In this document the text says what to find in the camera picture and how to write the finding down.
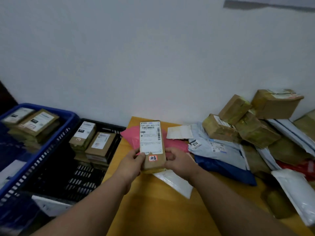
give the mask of pink package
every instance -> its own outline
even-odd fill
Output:
[[[127,142],[132,146],[133,149],[136,149],[140,146],[140,126],[127,128],[125,131],[122,131],[122,135]],[[167,147],[176,147],[184,152],[188,151],[188,144],[180,140],[166,139],[166,132],[162,129],[163,141],[165,148]]]

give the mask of hand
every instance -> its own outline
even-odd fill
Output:
[[[138,156],[136,156],[139,151],[140,148],[129,151],[128,154],[120,161],[120,164],[113,175],[114,177],[120,178],[120,180],[126,184],[125,194],[129,192],[131,183],[134,179],[140,175],[141,164],[146,158],[144,152],[141,152]]]
[[[174,171],[176,175],[187,180],[192,185],[193,177],[197,175],[202,168],[198,166],[187,153],[177,148],[165,148],[165,152],[171,154],[167,157],[167,162],[165,162],[164,167]]]

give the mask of vertical barcode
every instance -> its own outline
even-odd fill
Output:
[[[158,136],[158,141],[160,141],[161,140],[161,135],[160,135],[160,128],[159,127],[158,127],[158,131],[157,132],[158,132],[158,135],[157,135]]]

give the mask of blue basket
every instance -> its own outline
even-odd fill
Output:
[[[39,211],[39,208],[30,196],[18,193],[21,184],[36,168],[42,165],[44,159],[50,156],[52,150],[69,134],[70,129],[76,127],[80,120],[73,112],[30,103],[22,103],[15,106],[10,111],[1,115],[0,120],[20,107],[31,108],[36,111],[44,108],[58,115],[63,125],[59,127],[37,153],[31,154],[26,152],[23,144],[13,139],[7,133],[9,129],[0,123],[0,171],[16,159],[26,162],[0,190],[0,226],[13,229],[23,229],[28,226]]]

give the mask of wooden table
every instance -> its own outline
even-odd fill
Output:
[[[138,126],[141,121],[150,119],[132,117],[128,127]],[[166,131],[168,127],[178,126],[166,122],[161,122],[161,125]],[[103,181],[112,176],[120,160],[131,149],[123,138]],[[258,186],[252,187],[216,173],[214,175],[235,192],[268,211],[260,198],[266,186],[259,178],[256,178]],[[314,236],[297,214],[281,221],[301,236]],[[107,235],[182,236],[220,233],[195,188],[191,198],[186,199],[155,176],[141,174],[132,183],[129,193],[124,196]]]

